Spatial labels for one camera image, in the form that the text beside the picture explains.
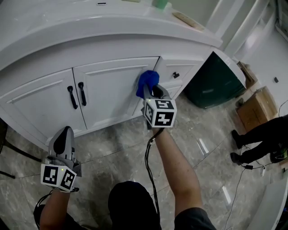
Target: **wire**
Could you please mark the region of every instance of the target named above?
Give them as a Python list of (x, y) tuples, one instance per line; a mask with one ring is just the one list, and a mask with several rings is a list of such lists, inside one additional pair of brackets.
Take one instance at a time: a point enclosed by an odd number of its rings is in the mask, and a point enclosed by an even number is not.
[[(52, 191), (53, 191), (53, 190), (51, 190), (47, 195), (45, 195), (45, 196), (43, 196), (43, 197), (40, 198), (40, 200), (37, 202), (37, 204), (36, 204), (36, 206), (35, 206), (35, 208), (34, 208), (34, 212), (33, 212), (33, 213), (36, 213), (36, 209), (40, 206), (40, 204), (41, 204), (48, 196), (51, 195)], [(40, 226), (39, 226), (39, 224), (38, 224), (38, 222), (37, 222), (37, 220), (36, 220), (35, 215), (34, 215), (34, 220), (35, 220), (35, 223), (36, 223), (36, 225), (37, 225), (37, 228), (40, 229)]]
[(232, 211), (233, 211), (233, 206), (234, 206), (234, 202), (235, 202), (235, 200), (236, 200), (238, 186), (239, 186), (239, 184), (240, 184), (242, 174), (243, 174), (243, 172), (244, 172), (245, 170), (246, 170), (246, 169), (244, 169), (244, 170), (242, 171), (241, 175), (240, 175), (240, 179), (239, 179), (239, 182), (238, 182), (237, 187), (236, 187), (235, 197), (234, 197), (234, 200), (233, 200), (233, 203), (232, 203), (231, 212), (230, 212), (230, 214), (229, 214), (229, 216), (228, 216), (228, 219), (227, 219), (227, 221), (226, 221), (226, 224), (225, 224), (225, 228), (224, 228), (224, 230), (228, 230), (228, 229), (232, 228), (232, 227), (230, 227), (230, 228), (226, 229), (226, 227), (227, 227), (227, 223), (228, 223), (228, 220), (229, 220), (229, 218), (230, 218), (230, 216), (231, 216), (231, 213), (232, 213)]
[(154, 180), (153, 180), (152, 171), (151, 171), (151, 169), (149, 167), (149, 152), (150, 152), (150, 148), (151, 148), (151, 145), (152, 145), (153, 141), (155, 140), (155, 138), (159, 134), (161, 134), (163, 132), (163, 130), (164, 130), (164, 128), (160, 128), (159, 131), (153, 137), (150, 138), (150, 140), (147, 143), (147, 148), (146, 148), (146, 152), (145, 152), (145, 166), (146, 166), (150, 181), (151, 181), (152, 186), (153, 186), (153, 195), (154, 195), (155, 206), (156, 206), (156, 211), (157, 211), (159, 224), (160, 224), (160, 210), (159, 210), (159, 203), (158, 203), (156, 186), (155, 186), (155, 183), (154, 183)]
[(78, 191), (79, 191), (79, 188), (73, 188), (73, 190), (71, 192), (78, 192)]
[[(240, 149), (240, 156), (242, 155), (241, 151), (242, 151), (242, 148), (243, 148), (243, 147), (251, 150), (251, 148), (247, 147), (246, 145), (245, 145), (245, 146), (242, 146), (241, 149)], [(262, 164), (259, 163), (257, 160), (256, 160), (256, 162), (257, 162), (259, 165), (261, 165), (260, 167), (257, 167), (257, 168), (265, 168), (267, 165), (274, 164), (274, 163), (269, 163), (269, 164), (262, 165)], [(241, 164), (241, 166), (242, 166), (243, 168), (249, 169), (249, 170), (257, 169), (257, 168), (254, 168), (253, 166), (251, 166), (252, 168), (247, 168), (247, 166), (249, 166), (249, 164), (246, 164), (246, 165)]]
[(278, 117), (280, 117), (280, 109), (281, 109), (281, 107), (282, 107), (286, 102), (288, 102), (288, 100), (286, 100), (284, 103), (282, 103), (282, 105), (280, 105), (279, 111), (278, 111)]

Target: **black cabinet handle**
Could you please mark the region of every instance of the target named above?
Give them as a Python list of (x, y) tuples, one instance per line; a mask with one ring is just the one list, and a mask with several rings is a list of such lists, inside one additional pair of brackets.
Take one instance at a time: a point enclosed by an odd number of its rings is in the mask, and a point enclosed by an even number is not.
[(82, 105), (86, 106), (86, 105), (87, 105), (87, 103), (86, 103), (86, 97), (85, 97), (85, 93), (84, 93), (84, 89), (83, 89), (84, 83), (83, 83), (83, 82), (79, 82), (79, 83), (78, 83), (78, 86), (79, 86), (79, 88), (80, 88), (80, 90), (81, 90)]
[(176, 72), (173, 73), (173, 77), (174, 77), (174, 78), (177, 78), (177, 77), (179, 77), (179, 76), (180, 76), (180, 74), (177, 74)]
[(73, 87), (72, 87), (72, 86), (68, 86), (67, 89), (68, 89), (68, 91), (69, 91), (69, 93), (70, 93), (70, 98), (71, 98), (73, 107), (74, 107), (74, 109), (77, 109), (77, 108), (78, 108), (78, 105), (76, 104), (75, 98), (74, 98), (73, 93), (72, 93)]

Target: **cardboard box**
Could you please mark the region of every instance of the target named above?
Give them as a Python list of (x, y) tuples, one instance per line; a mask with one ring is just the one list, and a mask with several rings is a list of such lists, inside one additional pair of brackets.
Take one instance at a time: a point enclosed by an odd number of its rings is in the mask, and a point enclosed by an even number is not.
[(237, 113), (247, 132), (277, 115), (273, 96), (265, 86), (257, 90), (238, 110)]
[(250, 89), (258, 81), (257, 77), (250, 70), (249, 65), (246, 65), (242, 62), (238, 62), (237, 65), (241, 69), (241, 71), (243, 72), (243, 74), (245, 76), (246, 90)]

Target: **black shoe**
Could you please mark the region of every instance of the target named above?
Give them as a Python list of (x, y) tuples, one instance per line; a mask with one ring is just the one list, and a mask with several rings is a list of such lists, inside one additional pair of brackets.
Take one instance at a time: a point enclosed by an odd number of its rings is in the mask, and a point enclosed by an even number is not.
[(240, 161), (240, 155), (237, 153), (230, 153), (230, 157), (233, 163), (237, 165), (242, 165), (242, 162)]
[(240, 135), (237, 133), (237, 131), (234, 129), (232, 132), (232, 137), (236, 142), (237, 148), (241, 149), (241, 147), (243, 146), (242, 142), (240, 141)]

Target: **blue cloth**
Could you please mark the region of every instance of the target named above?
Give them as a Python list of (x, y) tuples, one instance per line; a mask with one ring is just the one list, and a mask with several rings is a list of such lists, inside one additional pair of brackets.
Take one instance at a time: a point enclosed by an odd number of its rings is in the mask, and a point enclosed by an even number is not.
[(159, 83), (159, 74), (156, 71), (147, 70), (141, 74), (138, 82), (138, 89), (136, 96), (144, 99), (144, 85), (148, 85), (150, 93), (152, 93), (153, 86)]

